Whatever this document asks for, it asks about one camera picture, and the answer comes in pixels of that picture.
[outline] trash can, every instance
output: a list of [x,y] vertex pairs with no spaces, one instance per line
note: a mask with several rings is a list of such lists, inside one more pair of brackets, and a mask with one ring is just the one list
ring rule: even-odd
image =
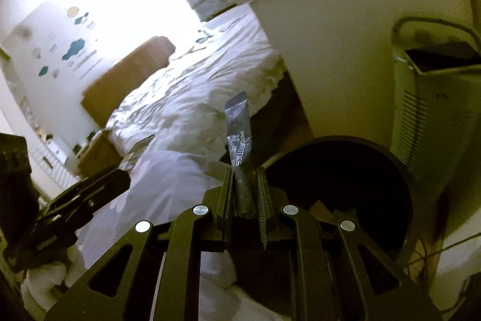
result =
[[323,137],[279,158],[266,176],[305,210],[318,200],[331,212],[354,208],[363,230],[400,266],[412,256],[415,188],[387,149],[357,137]]

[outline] bed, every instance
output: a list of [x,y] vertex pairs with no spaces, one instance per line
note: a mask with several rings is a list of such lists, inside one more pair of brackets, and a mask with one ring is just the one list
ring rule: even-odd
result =
[[296,93],[250,8],[234,11],[130,93],[113,93],[112,75],[84,92],[82,105],[105,126],[120,155],[154,134],[158,150],[220,159],[225,154],[224,105],[240,91],[247,93],[253,133],[263,145],[256,149],[263,152],[259,161],[268,155],[265,147]]

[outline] triangular cutout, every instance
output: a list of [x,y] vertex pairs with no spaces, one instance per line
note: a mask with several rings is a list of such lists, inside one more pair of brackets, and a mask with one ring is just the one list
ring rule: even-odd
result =
[[88,284],[89,288],[110,298],[116,296],[133,249],[132,245],[122,246],[104,268],[92,278]]
[[358,245],[357,249],[361,255],[366,268],[372,291],[376,295],[384,294],[399,287],[398,280],[382,265],[381,261],[374,256],[364,245]]

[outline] wrinkled bedding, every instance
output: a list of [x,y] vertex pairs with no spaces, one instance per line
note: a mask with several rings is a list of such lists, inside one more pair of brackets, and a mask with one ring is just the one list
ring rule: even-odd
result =
[[123,100],[106,129],[121,155],[155,134],[156,150],[217,160],[225,152],[225,102],[245,91],[253,116],[269,101],[284,71],[282,58],[249,12],[171,58],[168,67]]

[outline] silver rivet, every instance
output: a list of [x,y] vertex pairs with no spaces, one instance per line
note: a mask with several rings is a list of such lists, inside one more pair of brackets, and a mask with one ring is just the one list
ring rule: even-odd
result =
[[195,215],[205,215],[209,212],[209,207],[207,207],[206,205],[197,205],[193,208],[192,211]]
[[294,205],[285,205],[282,210],[287,215],[296,215],[299,212],[299,208]]
[[135,225],[135,230],[139,233],[145,233],[148,229],[150,229],[150,223],[146,220],[138,222],[138,224]]
[[343,220],[341,222],[341,228],[346,231],[354,231],[356,225],[353,224],[353,222],[351,222],[350,220]]

